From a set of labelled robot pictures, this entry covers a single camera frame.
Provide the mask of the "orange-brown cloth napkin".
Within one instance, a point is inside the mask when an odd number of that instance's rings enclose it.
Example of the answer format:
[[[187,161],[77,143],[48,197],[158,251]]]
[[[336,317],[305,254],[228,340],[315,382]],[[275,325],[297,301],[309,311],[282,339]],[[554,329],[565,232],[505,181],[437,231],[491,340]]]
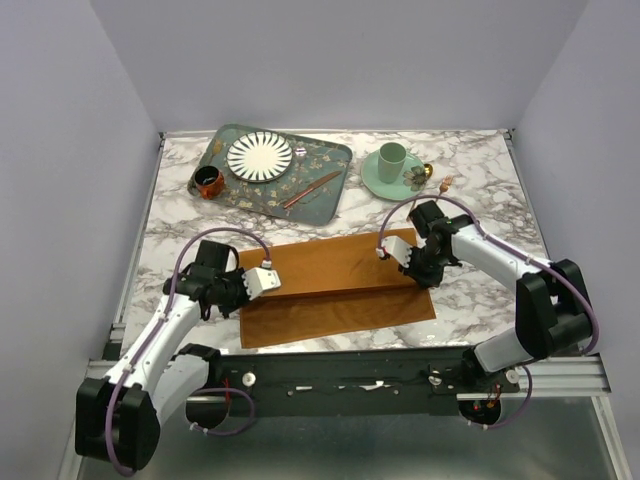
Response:
[[[281,287],[240,311],[241,345],[275,346],[436,318],[430,293],[365,233],[271,249]]]

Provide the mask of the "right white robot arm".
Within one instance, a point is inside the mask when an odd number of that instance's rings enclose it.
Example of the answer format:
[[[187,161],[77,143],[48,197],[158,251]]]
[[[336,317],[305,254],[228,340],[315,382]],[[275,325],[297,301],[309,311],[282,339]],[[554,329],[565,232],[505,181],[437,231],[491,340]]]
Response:
[[[445,216],[428,201],[410,213],[421,247],[408,247],[399,270],[422,288],[439,286],[447,267],[468,263],[515,295],[515,323],[505,332],[470,348],[463,356],[460,379],[480,392],[496,380],[498,371],[546,359],[599,336],[593,308],[580,268],[570,260],[550,262],[488,234],[466,213]]]

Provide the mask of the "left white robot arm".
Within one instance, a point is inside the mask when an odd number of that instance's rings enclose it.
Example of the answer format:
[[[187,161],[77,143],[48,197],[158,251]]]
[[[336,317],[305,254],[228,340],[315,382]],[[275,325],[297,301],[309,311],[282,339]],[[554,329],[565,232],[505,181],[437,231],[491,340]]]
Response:
[[[228,317],[280,287],[266,252],[260,265],[241,267],[238,251],[195,237],[191,263],[177,258],[152,319],[129,350],[102,377],[86,378],[75,400],[74,444],[78,455],[111,464],[123,477],[145,468],[161,428],[193,393],[221,397],[225,407],[242,398],[255,417],[251,395],[234,388],[215,365],[220,354],[201,345],[179,345],[211,314]]]

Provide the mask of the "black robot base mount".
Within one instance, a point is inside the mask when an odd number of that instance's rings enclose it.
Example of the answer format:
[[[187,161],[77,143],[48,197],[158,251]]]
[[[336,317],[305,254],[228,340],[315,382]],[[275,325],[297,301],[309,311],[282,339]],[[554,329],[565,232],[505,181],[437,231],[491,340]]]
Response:
[[[232,417],[455,416],[465,394],[487,400],[519,392],[505,371],[472,366],[465,347],[223,355],[189,344],[205,383],[187,404],[192,421]]]

